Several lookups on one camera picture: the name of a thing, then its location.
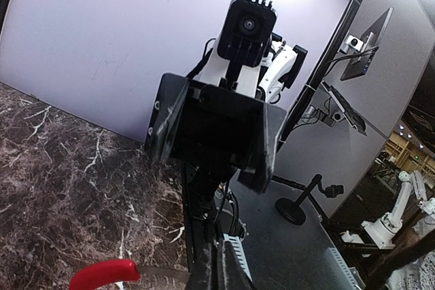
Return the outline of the large keyring with red grip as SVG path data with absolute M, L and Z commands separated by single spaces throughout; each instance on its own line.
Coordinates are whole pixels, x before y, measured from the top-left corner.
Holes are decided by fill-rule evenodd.
M 182 270 L 138 266 L 131 259 L 113 259 L 86 266 L 77 272 L 69 283 L 69 289 L 97 289 L 117 282 L 137 282 L 142 274 L 166 276 L 186 283 L 190 273 Z

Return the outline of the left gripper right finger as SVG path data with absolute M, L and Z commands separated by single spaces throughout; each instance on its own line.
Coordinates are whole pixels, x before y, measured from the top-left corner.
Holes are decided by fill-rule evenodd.
M 242 269 L 231 243 L 225 240 L 217 246 L 217 289 L 258 289 Z

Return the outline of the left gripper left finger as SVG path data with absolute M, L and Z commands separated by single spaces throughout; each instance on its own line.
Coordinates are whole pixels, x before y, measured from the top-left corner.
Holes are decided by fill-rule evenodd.
M 205 243 L 198 250 L 190 278 L 186 284 L 187 290 L 213 290 L 218 288 L 216 253 L 216 246 L 213 242 Z

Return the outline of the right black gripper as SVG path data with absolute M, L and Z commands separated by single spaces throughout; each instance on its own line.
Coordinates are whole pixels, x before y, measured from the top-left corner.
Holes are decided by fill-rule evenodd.
M 145 151 L 213 170 L 240 169 L 237 181 L 263 194 L 275 169 L 287 111 L 258 99 L 165 73 L 154 100 Z

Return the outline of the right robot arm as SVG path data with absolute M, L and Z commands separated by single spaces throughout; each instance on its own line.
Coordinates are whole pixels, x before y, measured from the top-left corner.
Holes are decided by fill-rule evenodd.
M 150 159 L 175 158 L 215 175 L 236 168 L 240 183 L 263 193 L 273 175 L 286 117 L 271 101 L 296 59 L 286 49 L 266 67 L 259 87 L 264 100 L 165 73 L 145 143 Z

